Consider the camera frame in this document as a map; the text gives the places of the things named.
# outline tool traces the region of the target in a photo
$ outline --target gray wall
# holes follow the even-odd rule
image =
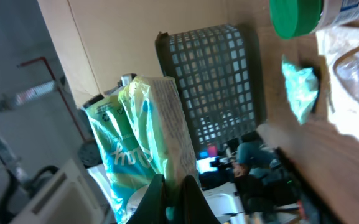
[[[0,99],[50,80],[43,63],[16,67],[40,56],[47,58],[56,76],[64,76],[37,1],[0,1]],[[72,96],[65,96],[74,110]],[[30,176],[43,166],[62,165],[82,143],[58,93],[0,114],[0,132]],[[0,163],[0,196],[6,185]]]

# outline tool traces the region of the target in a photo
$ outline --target red object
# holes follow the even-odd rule
[[[54,81],[56,81],[56,77],[55,77],[55,75],[54,75],[52,69],[50,68],[49,63],[48,63],[48,61],[47,61],[47,59],[46,59],[45,57],[39,57],[39,58],[35,58],[35,59],[33,59],[33,60],[30,60],[30,61],[28,61],[28,62],[23,62],[23,63],[19,64],[17,67],[18,67],[18,68],[20,68],[20,67],[26,67],[26,66],[31,65],[31,64],[33,64],[33,63],[36,63],[36,62],[38,62],[38,61],[43,61],[43,63],[45,64],[45,66],[46,66],[47,69],[48,69],[48,72],[49,72],[50,76],[52,77],[52,79],[53,79]],[[80,136],[81,136],[82,140],[85,142],[86,139],[85,139],[85,136],[84,136],[84,134],[82,133],[82,131],[81,131],[81,129],[80,129],[80,125],[78,124],[77,120],[75,119],[73,112],[70,110],[70,107],[68,106],[67,100],[66,100],[66,98],[64,97],[63,92],[62,92],[62,90],[61,90],[60,88],[58,88],[58,92],[59,92],[60,96],[62,97],[62,100],[63,100],[63,102],[65,103],[65,106],[66,106],[66,108],[67,108],[67,110],[68,110],[68,113],[70,113],[70,116],[72,117],[73,122],[74,122],[74,124],[75,124],[75,126],[76,126],[78,132],[80,133]]]
[[[207,152],[209,157],[215,157],[218,155],[217,153],[217,147],[213,145],[207,146]]]

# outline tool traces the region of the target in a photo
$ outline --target red pipe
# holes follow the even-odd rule
[[[38,62],[38,61],[40,61],[40,60],[44,62],[45,66],[46,66],[47,69],[48,69],[48,72],[49,72],[50,76],[52,77],[52,79],[53,79],[54,81],[56,81],[56,77],[55,77],[55,75],[54,75],[52,69],[50,68],[49,63],[48,63],[48,61],[47,61],[47,59],[46,59],[45,57],[39,57],[39,58],[35,58],[35,59],[33,59],[33,60],[30,60],[30,61],[28,61],[28,62],[23,62],[23,63],[19,64],[17,67],[18,67],[18,68],[20,68],[20,67],[25,67],[25,66],[31,65],[31,64],[33,64],[33,63],[36,63],[36,62]],[[60,93],[60,96],[62,97],[63,102],[64,102],[65,105],[66,105],[66,108],[67,108],[67,110],[68,110],[68,113],[70,113],[70,116],[72,117],[72,119],[73,119],[73,121],[74,121],[74,124],[75,124],[75,126],[77,127],[78,132],[80,133],[80,136],[81,136],[82,140],[85,142],[85,141],[86,141],[85,136],[84,136],[84,134],[82,133],[82,131],[81,131],[81,129],[80,129],[80,125],[78,124],[77,120],[75,119],[73,112],[70,110],[70,107],[68,106],[68,103],[67,103],[67,101],[66,101],[66,98],[65,98],[64,95],[63,95],[62,90],[61,90],[60,88],[58,88],[58,91],[59,91],[59,93]]]

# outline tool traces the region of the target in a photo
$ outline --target brown tabletop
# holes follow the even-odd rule
[[[359,223],[359,142],[342,136],[327,122],[328,77],[321,75],[315,35],[282,40],[274,32],[267,0],[227,2],[231,24],[256,30],[263,71],[267,122],[258,133],[270,146],[280,146],[300,173],[344,223]],[[281,73],[281,57],[314,67],[320,93],[309,121],[300,126],[291,112]]]

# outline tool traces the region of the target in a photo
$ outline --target black plastic basket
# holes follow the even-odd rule
[[[256,129],[248,55],[236,27],[160,32],[156,51],[164,76],[175,78],[195,151]]]

